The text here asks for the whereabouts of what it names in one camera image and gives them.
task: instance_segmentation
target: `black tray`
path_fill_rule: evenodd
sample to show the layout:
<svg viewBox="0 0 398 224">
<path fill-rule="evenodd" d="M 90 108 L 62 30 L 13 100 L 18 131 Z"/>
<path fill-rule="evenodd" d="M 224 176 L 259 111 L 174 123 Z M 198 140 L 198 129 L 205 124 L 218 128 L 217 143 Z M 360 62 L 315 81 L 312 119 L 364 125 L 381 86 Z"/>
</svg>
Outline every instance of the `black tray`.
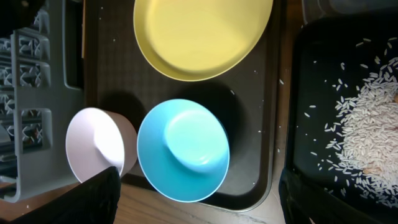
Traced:
<svg viewBox="0 0 398 224">
<path fill-rule="evenodd" d="M 234 211 L 256 207 L 271 189 L 280 2 L 274 3 L 264 35 L 242 62 L 195 83 L 167 78 L 149 65 L 135 40 L 133 9 L 130 0 L 86 1 L 86 105 L 120 113 L 138 130 L 146 113 L 165 100 L 202 104 L 223 123 L 231 148 L 223 185 L 202 202 Z M 154 190 L 138 163 L 122 181 Z"/>
<path fill-rule="evenodd" d="M 388 223 L 396 222 L 398 209 L 376 204 L 370 198 L 361 198 L 359 195 L 362 191 L 354 188 L 354 182 L 347 175 L 334 169 L 328 171 L 331 164 L 326 159 L 335 163 L 339 159 L 335 155 L 336 150 L 325 147 L 333 138 L 338 142 L 343 138 L 335 133 L 324 132 L 324 125 L 328 123 L 330 126 L 333 122 L 340 121 L 336 118 L 334 107 L 341 95 L 345 98 L 356 96 L 356 85 L 362 87 L 362 79 L 368 78 L 369 72 L 377 70 L 378 73 L 381 65 L 388 63 L 393 55 L 398 56 L 398 42 L 394 42 L 393 49 L 389 49 L 387 57 L 384 56 L 387 40 L 398 36 L 397 23 L 397 11 L 391 9 L 351 17 L 322 19 L 304 27 L 294 45 L 285 162 L 286 168 L 294 170 L 298 175 L 305 176 L 320 187 L 333 189 L 332 194 L 348 205 Z M 364 37 L 371 39 L 371 43 L 356 48 L 356 44 L 362 42 Z M 381 59 L 380 65 L 374 62 L 376 55 Z M 345 63 L 344 71 L 340 67 L 341 62 Z M 369 69 L 360 67 L 361 63 L 368 65 Z M 339 92 L 336 92 L 332 84 L 338 85 L 339 78 L 348 84 L 348 88 L 341 86 Z M 316 152 L 318 156 L 313 156 L 310 152 Z M 323 167 L 321 171 L 318 170 L 318 163 Z M 338 176 L 337 182 L 334 182 L 335 175 Z M 349 179 L 350 187 L 347 187 L 346 179 Z M 346 197 L 340 193 L 343 187 L 347 191 Z"/>
</svg>

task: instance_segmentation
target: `dish rack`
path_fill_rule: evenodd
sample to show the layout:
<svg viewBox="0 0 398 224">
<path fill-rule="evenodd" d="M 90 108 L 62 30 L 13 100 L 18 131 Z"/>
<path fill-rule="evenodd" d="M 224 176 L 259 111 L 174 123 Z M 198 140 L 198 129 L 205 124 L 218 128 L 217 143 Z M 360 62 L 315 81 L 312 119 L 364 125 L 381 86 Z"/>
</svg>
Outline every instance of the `dish rack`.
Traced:
<svg viewBox="0 0 398 224">
<path fill-rule="evenodd" d="M 76 182 L 65 152 L 83 107 L 69 0 L 48 0 L 30 27 L 0 38 L 0 199 L 17 202 Z"/>
</svg>

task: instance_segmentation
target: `wooden surface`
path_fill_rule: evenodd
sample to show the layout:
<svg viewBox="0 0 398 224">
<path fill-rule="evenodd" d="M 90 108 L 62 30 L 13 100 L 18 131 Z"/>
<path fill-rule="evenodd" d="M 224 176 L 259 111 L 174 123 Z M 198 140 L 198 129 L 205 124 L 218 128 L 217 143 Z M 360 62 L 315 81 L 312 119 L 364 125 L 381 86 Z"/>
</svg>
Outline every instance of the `wooden surface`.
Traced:
<svg viewBox="0 0 398 224">
<path fill-rule="evenodd" d="M 294 38 L 300 32 L 301 25 L 303 25 L 301 0 L 286 1 L 287 7 L 281 27 L 282 40 L 280 43 L 279 73 L 279 78 L 283 80 L 284 85 L 279 85 L 278 87 L 272 187 L 266 200 L 249 212 L 231 213 L 199 203 L 174 202 L 156 192 L 138 189 L 130 185 L 122 185 L 119 208 L 114 223 L 284 223 L 280 207 L 278 183 L 285 157 L 292 47 Z M 39 208 L 73 187 L 74 185 L 70 185 L 18 203 L 0 201 L 0 218 L 13 220 L 33 209 Z"/>
</svg>

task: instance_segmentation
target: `yellow bowl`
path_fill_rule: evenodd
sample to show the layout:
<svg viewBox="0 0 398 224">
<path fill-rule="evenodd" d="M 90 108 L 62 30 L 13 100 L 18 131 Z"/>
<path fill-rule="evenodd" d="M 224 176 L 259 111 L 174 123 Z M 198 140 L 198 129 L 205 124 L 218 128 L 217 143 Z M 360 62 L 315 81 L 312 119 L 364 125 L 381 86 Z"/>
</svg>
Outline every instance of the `yellow bowl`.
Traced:
<svg viewBox="0 0 398 224">
<path fill-rule="evenodd" d="M 181 81 L 220 75 L 264 32 L 272 0 L 136 0 L 134 32 L 147 61 Z"/>
</svg>

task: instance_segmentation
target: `light blue bowl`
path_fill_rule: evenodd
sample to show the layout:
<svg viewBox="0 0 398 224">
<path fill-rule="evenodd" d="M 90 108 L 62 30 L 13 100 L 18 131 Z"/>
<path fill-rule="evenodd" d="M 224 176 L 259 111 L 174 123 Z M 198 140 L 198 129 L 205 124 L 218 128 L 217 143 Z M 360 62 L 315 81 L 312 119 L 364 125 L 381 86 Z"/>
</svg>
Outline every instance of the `light blue bowl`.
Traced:
<svg viewBox="0 0 398 224">
<path fill-rule="evenodd" d="M 162 195 L 179 202 L 209 197 L 229 165 L 225 130 L 204 106 L 169 100 L 144 118 L 137 137 L 141 169 Z"/>
</svg>

